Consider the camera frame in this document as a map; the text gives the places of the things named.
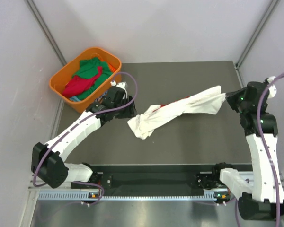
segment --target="dark gray table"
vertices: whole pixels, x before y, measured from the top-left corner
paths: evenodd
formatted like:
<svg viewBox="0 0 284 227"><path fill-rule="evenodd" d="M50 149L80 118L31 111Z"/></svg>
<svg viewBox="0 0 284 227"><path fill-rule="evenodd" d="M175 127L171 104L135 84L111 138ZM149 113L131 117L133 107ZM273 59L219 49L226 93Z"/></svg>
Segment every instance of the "dark gray table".
<svg viewBox="0 0 284 227"><path fill-rule="evenodd" d="M231 61L124 64L139 84L138 113L151 104L168 104L210 87L222 92L240 89ZM129 92L133 82L124 75ZM63 108L59 133L79 114ZM239 115L223 104L216 115L184 114L156 129L145 140L136 138L127 119L108 122L88 136L67 159L68 163L90 164L215 164L251 163Z"/></svg>

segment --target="white cloth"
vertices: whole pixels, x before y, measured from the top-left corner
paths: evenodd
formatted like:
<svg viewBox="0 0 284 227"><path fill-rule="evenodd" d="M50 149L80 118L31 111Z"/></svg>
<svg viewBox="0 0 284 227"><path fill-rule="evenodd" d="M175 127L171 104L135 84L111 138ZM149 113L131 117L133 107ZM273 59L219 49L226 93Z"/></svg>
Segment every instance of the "white cloth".
<svg viewBox="0 0 284 227"><path fill-rule="evenodd" d="M151 105L145 113L137 115L127 123L135 136L144 140L156 128L183 113L216 114L224 101L225 93L221 94L221 86L215 86L163 107L161 105Z"/></svg>

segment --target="metal frame edge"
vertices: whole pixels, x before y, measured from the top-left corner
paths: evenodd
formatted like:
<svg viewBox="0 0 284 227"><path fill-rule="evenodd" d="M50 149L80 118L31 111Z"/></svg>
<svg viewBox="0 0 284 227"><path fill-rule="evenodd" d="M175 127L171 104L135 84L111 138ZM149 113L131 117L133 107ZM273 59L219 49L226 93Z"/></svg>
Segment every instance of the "metal frame edge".
<svg viewBox="0 0 284 227"><path fill-rule="evenodd" d="M271 0L269 6L267 7L267 9L266 9L265 13L263 14L261 20L259 21L255 31L253 32L253 34L252 34L251 38L249 39L246 47L244 48L241 56L239 57L238 62L236 63L236 66L238 68L241 67L246 56L248 55L248 53L252 49L255 41L257 40L257 38L260 35L261 31L263 30L264 26L267 24L269 18L273 14L273 12L274 12L274 10L275 10L275 8L276 8L276 6L278 5L279 2L280 2L280 0Z"/></svg>

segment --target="white wall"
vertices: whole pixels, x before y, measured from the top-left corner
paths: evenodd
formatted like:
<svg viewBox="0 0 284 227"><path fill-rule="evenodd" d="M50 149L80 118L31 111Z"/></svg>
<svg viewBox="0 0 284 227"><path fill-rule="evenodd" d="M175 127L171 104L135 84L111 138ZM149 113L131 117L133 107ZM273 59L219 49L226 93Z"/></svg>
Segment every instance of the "white wall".
<svg viewBox="0 0 284 227"><path fill-rule="evenodd" d="M0 227L17 226L32 147L49 139L61 64L23 0L0 1Z"/></svg>
<svg viewBox="0 0 284 227"><path fill-rule="evenodd" d="M101 46L123 62L234 61L270 0L35 0L70 61Z"/></svg>
<svg viewBox="0 0 284 227"><path fill-rule="evenodd" d="M268 24L241 67L245 83L284 72L284 0L281 0ZM268 111L278 122L278 158L284 176L284 79L277 85L277 95L268 101Z"/></svg>

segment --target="orange basket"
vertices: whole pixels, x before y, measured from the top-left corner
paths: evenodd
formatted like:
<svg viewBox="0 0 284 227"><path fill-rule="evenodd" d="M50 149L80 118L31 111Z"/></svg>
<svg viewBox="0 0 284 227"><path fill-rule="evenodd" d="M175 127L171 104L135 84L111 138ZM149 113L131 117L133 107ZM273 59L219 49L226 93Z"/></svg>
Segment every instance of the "orange basket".
<svg viewBox="0 0 284 227"><path fill-rule="evenodd" d="M73 102L62 95L65 86L71 80L71 76L79 69L79 63L81 60L91 59L98 57L101 61L106 61L108 67L114 72L103 84L101 84L92 94L86 99L80 102ZM79 54L74 60L65 65L61 70L54 74L49 82L49 87L57 93L68 105L74 108L79 113L82 113L96 98L99 98L105 91L107 91L111 85L110 81L117 72L121 70L121 60L111 53L99 48L92 47L81 54ZM121 74L117 75L114 80L119 83L121 82Z"/></svg>

